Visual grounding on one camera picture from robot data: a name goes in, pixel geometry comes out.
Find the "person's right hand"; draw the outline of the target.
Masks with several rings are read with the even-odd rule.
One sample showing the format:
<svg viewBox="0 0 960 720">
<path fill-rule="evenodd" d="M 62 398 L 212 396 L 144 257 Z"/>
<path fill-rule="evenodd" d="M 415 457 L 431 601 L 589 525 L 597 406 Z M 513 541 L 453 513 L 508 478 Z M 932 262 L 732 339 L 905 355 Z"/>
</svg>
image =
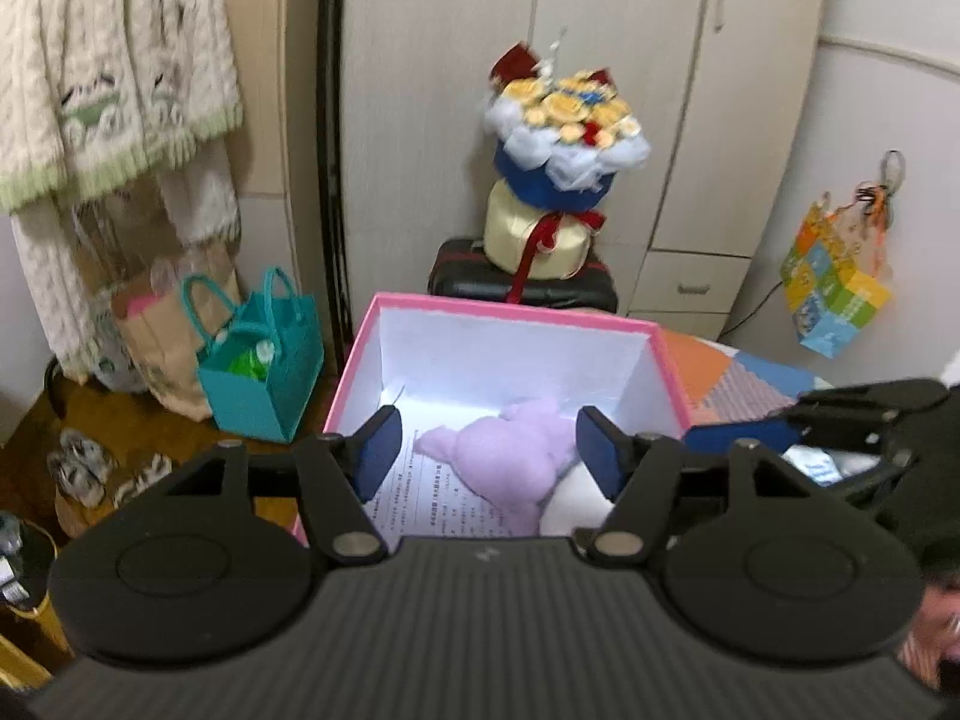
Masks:
<svg viewBox="0 0 960 720">
<path fill-rule="evenodd" d="M 898 661 L 926 688 L 940 691 L 940 667 L 958 660 L 958 575 L 934 577 L 911 623 Z"/>
</svg>

